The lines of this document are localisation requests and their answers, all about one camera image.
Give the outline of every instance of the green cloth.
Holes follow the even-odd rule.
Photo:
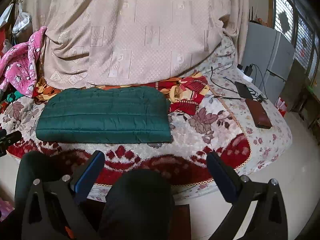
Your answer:
[[[22,95],[19,91],[16,90],[15,92],[8,94],[5,101],[7,101],[8,103],[12,103],[14,101],[17,101],[19,98],[21,98],[23,96],[24,95]]]
[[[170,142],[170,102],[155,88],[66,89],[49,100],[36,128],[42,141]]]

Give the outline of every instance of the floral bedspread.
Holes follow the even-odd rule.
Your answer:
[[[259,91],[237,74],[233,66],[234,58],[235,47],[225,36],[214,53],[195,68],[206,76],[211,92],[203,99],[195,115],[178,112],[169,115],[172,143],[115,145],[42,142],[36,138],[35,129],[44,104],[36,105],[32,99],[23,97],[0,115],[2,128],[8,133],[20,130],[23,135],[23,140],[9,147],[8,152],[21,158],[30,150],[40,150],[44,154],[58,156],[65,166],[74,170],[95,150],[101,150],[106,156],[105,169],[88,196],[99,201],[104,200],[109,185],[123,172],[134,168],[161,172],[173,185],[176,201],[218,190],[205,165],[206,154],[211,150],[215,150],[239,174],[251,174],[275,161],[292,143],[290,129],[271,102],[263,103],[273,125],[267,130],[255,127],[244,100],[213,98],[214,94],[227,97],[237,95],[216,87],[210,81],[211,66],[214,69],[213,81],[222,87],[235,89],[230,81],[223,78],[227,76]]]

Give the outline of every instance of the person's leg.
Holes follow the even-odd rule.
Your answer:
[[[171,187],[159,173],[129,171],[106,196],[99,234],[109,240],[166,240],[173,207]]]
[[[33,181],[41,179],[43,182],[48,182],[60,178],[61,174],[54,168],[50,157],[41,152],[28,152],[22,157],[14,195],[15,210],[0,223],[1,239],[19,239],[21,237],[23,212]]]

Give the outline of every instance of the metal screw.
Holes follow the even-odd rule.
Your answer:
[[[40,183],[40,180],[39,180],[39,179],[35,179],[35,180],[33,181],[33,185],[35,185],[35,186],[37,186],[39,183]]]
[[[271,184],[273,186],[276,186],[276,185],[278,185],[278,181],[276,179],[271,179]]]
[[[62,180],[63,180],[64,182],[67,182],[70,178],[71,178],[70,175],[63,175],[63,176],[62,176]]]
[[[249,177],[246,176],[246,175],[242,175],[242,176],[240,177],[240,179],[241,179],[243,182],[248,182],[248,181],[250,180]]]

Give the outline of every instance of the charger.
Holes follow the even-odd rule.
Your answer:
[[[244,70],[244,74],[250,77],[251,73],[252,73],[252,66],[251,65],[246,66]]]

